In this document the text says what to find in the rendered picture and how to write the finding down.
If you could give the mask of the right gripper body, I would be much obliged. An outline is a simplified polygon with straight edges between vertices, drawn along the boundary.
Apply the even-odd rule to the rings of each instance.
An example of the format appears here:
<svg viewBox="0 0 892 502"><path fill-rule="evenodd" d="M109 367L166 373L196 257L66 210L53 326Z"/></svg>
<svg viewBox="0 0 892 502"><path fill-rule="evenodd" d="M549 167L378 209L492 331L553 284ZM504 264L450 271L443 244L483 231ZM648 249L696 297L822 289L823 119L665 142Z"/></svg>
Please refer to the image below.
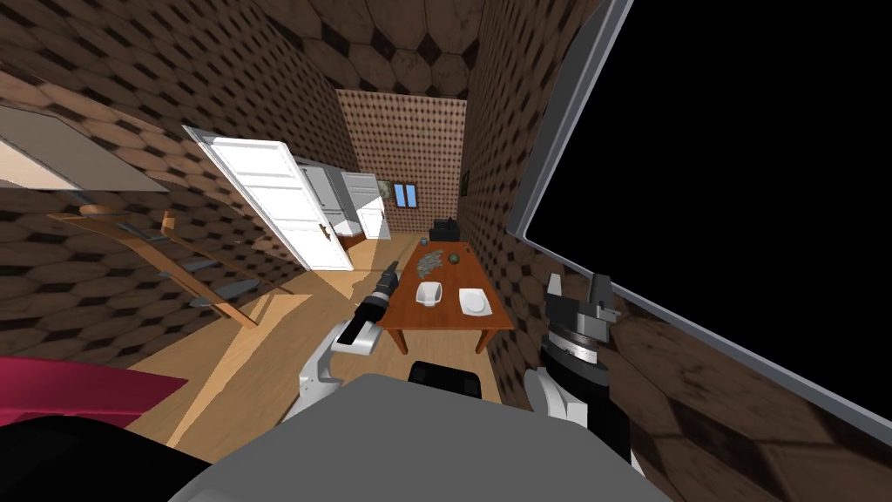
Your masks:
<svg viewBox="0 0 892 502"><path fill-rule="evenodd" d="M617 310L604 307L603 302L581 302L559 295L547 295L545 301L549 330L554 333L571 333L570 340L587 338L607 343L611 325L620 316Z"/></svg>

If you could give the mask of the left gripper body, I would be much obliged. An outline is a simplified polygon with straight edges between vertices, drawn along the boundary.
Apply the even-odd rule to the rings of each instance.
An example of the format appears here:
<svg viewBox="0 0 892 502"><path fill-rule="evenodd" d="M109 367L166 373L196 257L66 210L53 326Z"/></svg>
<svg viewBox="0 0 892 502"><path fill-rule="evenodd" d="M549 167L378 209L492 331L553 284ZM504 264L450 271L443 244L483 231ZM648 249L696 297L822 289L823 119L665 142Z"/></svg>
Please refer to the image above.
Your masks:
<svg viewBox="0 0 892 502"><path fill-rule="evenodd" d="M374 295L389 299L399 286L400 273L397 271L399 261L392 261L375 285Z"/></svg>

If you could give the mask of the wooden staircase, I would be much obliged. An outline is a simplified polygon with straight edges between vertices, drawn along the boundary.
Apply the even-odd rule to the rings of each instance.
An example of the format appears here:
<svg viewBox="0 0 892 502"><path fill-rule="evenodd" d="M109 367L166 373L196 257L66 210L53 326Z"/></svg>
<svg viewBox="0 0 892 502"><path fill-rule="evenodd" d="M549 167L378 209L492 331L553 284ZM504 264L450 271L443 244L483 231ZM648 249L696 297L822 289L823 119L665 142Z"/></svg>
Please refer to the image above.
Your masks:
<svg viewBox="0 0 892 502"><path fill-rule="evenodd" d="M207 300L209 306L217 314L225 318L234 319L247 329L254 328L258 325L257 321L235 308L232 303L221 295L221 293L208 287L197 279L190 271L186 270L185 267L179 265L173 258L159 250L155 245L158 241L156 238L147 237L142 234L142 232L129 225L132 213L105 205L87 203L79 207L77 214L56 213L49 214L48 217L53 220L68 223L74 227L89 230L94 232L94 234L104 235L117 241L135 252L146 262L154 266L163 276L171 279L195 298ZM226 260L217 254L203 250L201 247L181 238L177 235L175 230L175 218L169 211L164 212L162 219L161 240L172 241L183 248L209 258L237 273L255 279L262 284L271 286L274 289L289 295L292 293L287 288L278 286L268 279L247 270L247 268L235 264L233 261Z"/></svg>

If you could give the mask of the white plate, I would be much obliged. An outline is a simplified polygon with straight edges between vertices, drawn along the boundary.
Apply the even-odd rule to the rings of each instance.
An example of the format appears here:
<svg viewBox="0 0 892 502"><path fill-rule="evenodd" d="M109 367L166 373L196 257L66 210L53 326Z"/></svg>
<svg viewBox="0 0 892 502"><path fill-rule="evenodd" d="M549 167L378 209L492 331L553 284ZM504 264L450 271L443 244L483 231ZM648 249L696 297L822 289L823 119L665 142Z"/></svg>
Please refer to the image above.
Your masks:
<svg viewBox="0 0 892 502"><path fill-rule="evenodd" d="M492 314L489 300L481 288L460 288L458 292L462 314L488 316Z"/></svg>

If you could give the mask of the small white panelled door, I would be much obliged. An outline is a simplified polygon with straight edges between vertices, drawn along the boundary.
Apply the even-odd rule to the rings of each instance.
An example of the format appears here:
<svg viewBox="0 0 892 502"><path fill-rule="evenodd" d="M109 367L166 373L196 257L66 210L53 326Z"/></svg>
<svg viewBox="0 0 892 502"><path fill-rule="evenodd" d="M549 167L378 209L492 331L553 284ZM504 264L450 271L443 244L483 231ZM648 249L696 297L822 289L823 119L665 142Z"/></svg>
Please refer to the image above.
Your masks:
<svg viewBox="0 0 892 502"><path fill-rule="evenodd" d="M370 173L342 173L364 235L369 240L391 240L377 179Z"/></svg>

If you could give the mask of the large dark grey-framed window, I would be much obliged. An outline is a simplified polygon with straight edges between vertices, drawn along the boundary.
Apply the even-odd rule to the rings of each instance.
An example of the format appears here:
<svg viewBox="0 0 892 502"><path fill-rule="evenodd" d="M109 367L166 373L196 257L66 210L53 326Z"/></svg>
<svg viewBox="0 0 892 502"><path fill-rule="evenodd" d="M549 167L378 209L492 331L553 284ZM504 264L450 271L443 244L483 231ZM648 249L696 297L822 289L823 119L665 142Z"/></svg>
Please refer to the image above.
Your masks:
<svg viewBox="0 0 892 502"><path fill-rule="evenodd" d="M511 0L510 231L892 446L892 0Z"/></svg>

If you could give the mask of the crimson flat furniture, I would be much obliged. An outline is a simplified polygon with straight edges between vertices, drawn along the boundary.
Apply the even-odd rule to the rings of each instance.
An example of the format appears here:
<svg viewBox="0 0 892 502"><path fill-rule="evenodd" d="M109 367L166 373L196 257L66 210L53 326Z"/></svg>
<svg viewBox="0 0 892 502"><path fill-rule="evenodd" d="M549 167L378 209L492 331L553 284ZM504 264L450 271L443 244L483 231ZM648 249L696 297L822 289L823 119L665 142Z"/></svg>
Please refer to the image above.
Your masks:
<svg viewBox="0 0 892 502"><path fill-rule="evenodd" d="M0 426L63 415L125 428L186 383L137 370L0 356Z"/></svg>

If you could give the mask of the brown wooden table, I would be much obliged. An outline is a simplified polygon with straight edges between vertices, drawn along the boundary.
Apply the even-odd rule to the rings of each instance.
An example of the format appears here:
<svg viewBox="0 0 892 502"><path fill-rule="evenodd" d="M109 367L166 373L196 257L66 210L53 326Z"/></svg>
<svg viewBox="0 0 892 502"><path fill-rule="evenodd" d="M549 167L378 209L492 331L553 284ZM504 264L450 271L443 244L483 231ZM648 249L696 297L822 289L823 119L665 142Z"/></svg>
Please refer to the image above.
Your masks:
<svg viewBox="0 0 892 502"><path fill-rule="evenodd" d="M443 250L443 265L435 268L431 275L420 279L416 272L416 264L423 255L437 249ZM457 264L450 263L450 254L459 254L460 261ZM416 289L424 281L440 282L443 285L442 300L433 308L423 307L416 302ZM483 289L492 314L488 316L462 314L458 296L460 288ZM389 308L378 325L389 332L397 348L404 355L408 353L403 335L405 330L478 330L481 336L476 346L476 353L479 354L496 332L515 328L481 262L470 249L470 244L452 241L431 242L427 246L416 245L403 267L400 286L389 297Z"/></svg>

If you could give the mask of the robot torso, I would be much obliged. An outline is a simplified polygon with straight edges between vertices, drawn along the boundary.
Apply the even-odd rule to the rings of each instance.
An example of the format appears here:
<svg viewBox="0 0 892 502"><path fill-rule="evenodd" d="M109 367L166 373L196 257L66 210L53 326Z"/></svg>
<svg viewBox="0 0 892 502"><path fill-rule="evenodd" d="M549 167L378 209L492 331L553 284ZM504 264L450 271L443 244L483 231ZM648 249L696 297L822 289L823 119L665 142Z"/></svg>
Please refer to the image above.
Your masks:
<svg viewBox="0 0 892 502"><path fill-rule="evenodd" d="M529 370L533 411L367 374L197 475L169 502L672 502L615 406Z"/></svg>

